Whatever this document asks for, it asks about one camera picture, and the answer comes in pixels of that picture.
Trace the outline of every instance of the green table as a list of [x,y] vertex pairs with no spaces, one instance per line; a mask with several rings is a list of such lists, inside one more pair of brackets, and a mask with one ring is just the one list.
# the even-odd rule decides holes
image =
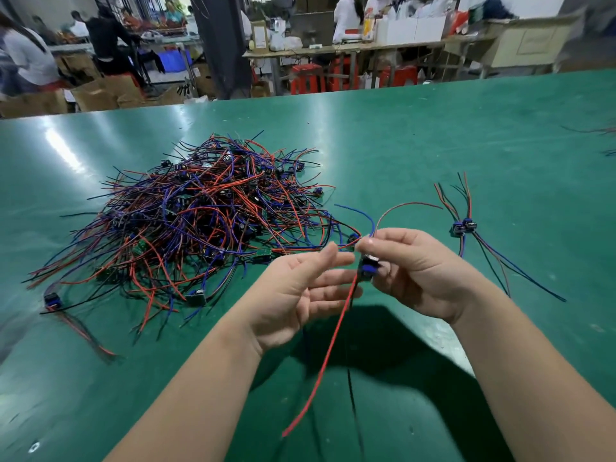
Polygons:
[[[58,215],[100,208],[103,200],[85,199],[100,193],[113,165],[147,169],[178,139],[198,143],[212,131],[252,137],[264,129],[259,141],[268,148],[321,149],[319,182],[337,186],[327,207],[364,232],[363,217],[333,204],[376,217],[399,202],[435,202],[432,183],[452,184],[466,170],[482,236],[569,301],[511,276],[514,299],[616,404],[616,157],[601,154],[616,148],[616,137],[561,127],[613,126],[615,84],[616,72],[601,71],[0,122],[0,458],[104,458],[258,274],[237,276],[224,301],[189,327],[177,328],[173,316],[159,341],[157,328],[136,343],[129,334],[145,304],[116,295],[87,305],[79,317],[126,357],[111,365],[63,323],[38,315],[42,289],[19,283],[89,220]],[[417,227],[457,246],[444,210],[401,208],[384,225]],[[492,275],[475,243],[466,253]],[[451,329],[372,287],[357,305],[345,330],[366,460],[510,459]],[[315,324],[307,341],[266,355],[229,461],[360,460],[341,346],[312,410],[280,440],[310,393],[332,329],[332,321]]]

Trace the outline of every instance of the blue plastic bin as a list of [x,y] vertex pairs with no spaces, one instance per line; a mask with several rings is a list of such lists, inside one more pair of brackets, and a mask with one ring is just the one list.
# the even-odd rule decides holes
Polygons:
[[[158,53],[158,56],[160,56],[167,73],[180,73],[181,71],[186,71],[186,65],[184,65],[184,60],[182,60],[182,54],[177,50],[166,50],[165,52]],[[189,64],[192,64],[190,53],[186,52],[186,57],[188,58]]]

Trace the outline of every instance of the dark column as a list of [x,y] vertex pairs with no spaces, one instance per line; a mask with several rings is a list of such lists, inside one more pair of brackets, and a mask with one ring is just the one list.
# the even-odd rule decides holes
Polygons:
[[195,21],[221,99],[248,96],[252,76],[245,52],[239,0],[191,0]]

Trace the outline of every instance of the person's right hand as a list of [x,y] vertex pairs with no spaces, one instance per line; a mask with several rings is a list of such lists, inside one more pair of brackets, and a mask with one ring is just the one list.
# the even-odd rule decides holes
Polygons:
[[373,284],[423,315],[456,322],[473,292],[491,285],[472,265],[420,230],[383,228],[356,249],[381,261]]

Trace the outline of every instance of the forearm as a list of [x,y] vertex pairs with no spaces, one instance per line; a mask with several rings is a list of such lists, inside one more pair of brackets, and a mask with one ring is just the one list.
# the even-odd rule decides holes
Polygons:
[[616,460],[616,412],[493,285],[453,329],[518,461]]
[[252,340],[224,316],[105,460],[222,461],[261,359]]

